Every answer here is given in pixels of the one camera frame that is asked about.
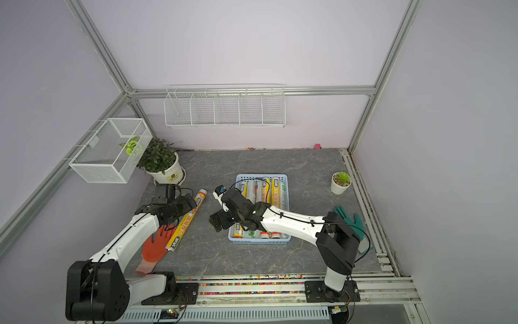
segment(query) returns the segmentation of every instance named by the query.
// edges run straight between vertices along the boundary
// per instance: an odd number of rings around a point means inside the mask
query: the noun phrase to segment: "table surface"
[[[277,173],[288,177],[290,211],[322,215],[342,205],[352,216],[361,210],[352,188],[344,194],[331,193],[335,172],[346,171],[338,149],[290,149],[250,151],[180,151],[185,168],[183,188],[209,192],[189,225],[178,248],[160,260],[155,271],[173,271],[176,276],[253,275],[325,273],[326,265],[316,246],[292,237],[286,245],[239,245],[228,239],[228,230],[217,233],[208,218],[221,209],[211,193],[226,187],[240,173]],[[146,187],[140,204],[154,196],[153,181]],[[138,250],[125,269],[125,277],[138,277],[135,269],[142,260]],[[353,272],[380,272],[374,250],[355,264]]]

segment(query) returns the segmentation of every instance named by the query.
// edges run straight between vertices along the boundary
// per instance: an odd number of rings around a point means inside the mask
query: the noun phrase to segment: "metal vent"
[[[160,308],[128,309],[118,323],[156,323]],[[325,306],[292,307],[211,307],[187,308],[182,322],[269,322],[273,320],[328,320]],[[172,323],[174,319],[161,319],[160,323]]]

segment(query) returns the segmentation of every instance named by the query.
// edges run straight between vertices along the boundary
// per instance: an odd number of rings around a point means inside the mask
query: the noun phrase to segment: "potted plant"
[[[351,185],[351,178],[345,172],[337,172],[331,178],[331,191],[335,194],[343,192]]]
[[[177,185],[185,178],[178,154],[164,139],[152,138],[137,166],[152,175],[159,184]]]

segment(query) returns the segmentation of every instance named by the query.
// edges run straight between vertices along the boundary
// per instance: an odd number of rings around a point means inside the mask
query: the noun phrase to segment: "blue plastic basket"
[[[270,178],[272,180],[274,177],[278,177],[281,182],[286,186],[286,206],[285,210],[290,211],[290,198],[288,195],[288,176],[285,174],[272,174],[272,173],[263,173],[263,174],[254,174],[254,173],[241,173],[236,177],[236,182],[243,180],[252,180],[256,178]],[[228,239],[236,244],[286,244],[291,239],[290,235],[283,234],[283,238],[234,238],[232,237],[232,229],[234,227],[230,227],[228,229]]]

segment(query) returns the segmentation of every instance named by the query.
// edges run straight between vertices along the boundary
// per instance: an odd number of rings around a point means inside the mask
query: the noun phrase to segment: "white wire basket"
[[[284,90],[168,92],[165,123],[171,128],[284,127]]]
[[[86,182],[125,184],[152,137],[142,118],[108,118],[69,165]]]

